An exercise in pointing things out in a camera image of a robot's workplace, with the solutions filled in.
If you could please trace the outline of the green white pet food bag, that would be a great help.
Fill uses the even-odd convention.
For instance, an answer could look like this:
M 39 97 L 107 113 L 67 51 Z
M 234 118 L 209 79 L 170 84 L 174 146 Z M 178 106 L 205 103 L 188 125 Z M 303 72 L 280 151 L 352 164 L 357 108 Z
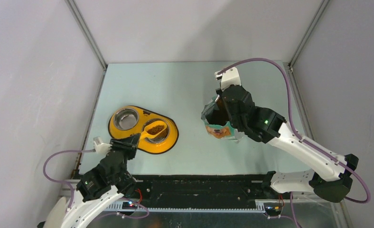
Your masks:
M 244 133 L 232 127 L 220 95 L 212 97 L 210 102 L 204 106 L 201 120 L 204 122 L 207 133 L 217 139 L 238 143 L 245 136 Z

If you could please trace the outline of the yellow plastic scoop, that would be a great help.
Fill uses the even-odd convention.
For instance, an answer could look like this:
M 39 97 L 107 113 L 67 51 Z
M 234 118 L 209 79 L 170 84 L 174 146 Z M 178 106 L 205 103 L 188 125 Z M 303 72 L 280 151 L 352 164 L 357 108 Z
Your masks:
M 140 133 L 140 141 L 144 139 L 153 139 L 159 136 L 168 128 L 168 125 L 162 120 L 156 120 L 145 127 L 143 127 Z

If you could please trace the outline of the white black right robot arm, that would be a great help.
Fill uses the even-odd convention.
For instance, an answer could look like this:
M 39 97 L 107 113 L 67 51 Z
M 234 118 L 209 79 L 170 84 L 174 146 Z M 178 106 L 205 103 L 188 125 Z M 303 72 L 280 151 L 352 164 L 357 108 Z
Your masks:
M 315 193 L 323 200 L 339 203 L 350 192 L 359 159 L 333 152 L 320 152 L 321 146 L 294 131 L 286 119 L 269 108 L 256 106 L 251 94 L 240 85 L 216 90 L 216 103 L 231 126 L 251 140 L 274 146 L 310 167 L 307 171 L 267 172 L 262 193 L 269 199 L 287 192 Z

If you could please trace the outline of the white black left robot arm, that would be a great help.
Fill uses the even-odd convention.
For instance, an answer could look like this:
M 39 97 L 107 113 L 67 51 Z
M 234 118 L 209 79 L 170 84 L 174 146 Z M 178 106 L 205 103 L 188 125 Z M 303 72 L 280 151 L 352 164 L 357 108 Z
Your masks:
M 61 197 L 39 228 L 85 228 L 115 201 L 135 194 L 137 180 L 128 172 L 127 162 L 135 158 L 140 133 L 104 143 L 93 139 L 91 152 L 103 155 L 99 163 L 83 174 L 77 184 L 59 181 L 70 189 Z

